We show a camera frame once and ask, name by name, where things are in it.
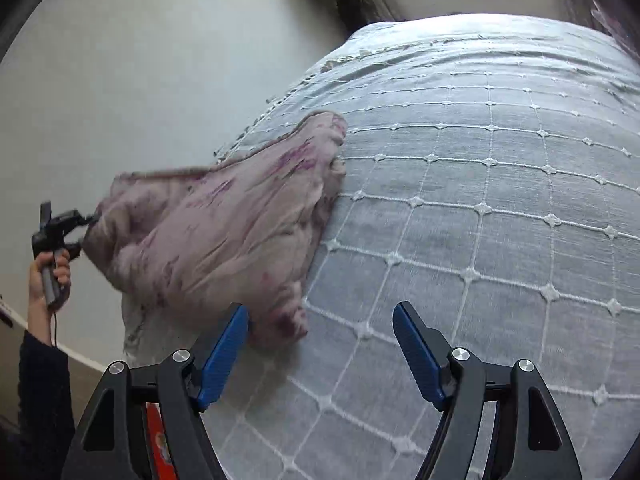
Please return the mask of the dark blue sleeve forearm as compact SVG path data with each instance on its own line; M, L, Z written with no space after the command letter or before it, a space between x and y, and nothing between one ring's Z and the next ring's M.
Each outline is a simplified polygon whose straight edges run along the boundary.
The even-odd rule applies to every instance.
M17 388L22 479L60 478L75 433L68 356L53 345L51 321L47 307L28 307Z

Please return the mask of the person's left hand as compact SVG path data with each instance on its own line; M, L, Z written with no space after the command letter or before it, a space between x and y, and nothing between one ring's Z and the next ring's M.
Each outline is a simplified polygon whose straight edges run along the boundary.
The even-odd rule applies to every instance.
M70 296L70 253L40 252L29 268L28 308L30 318L58 312Z

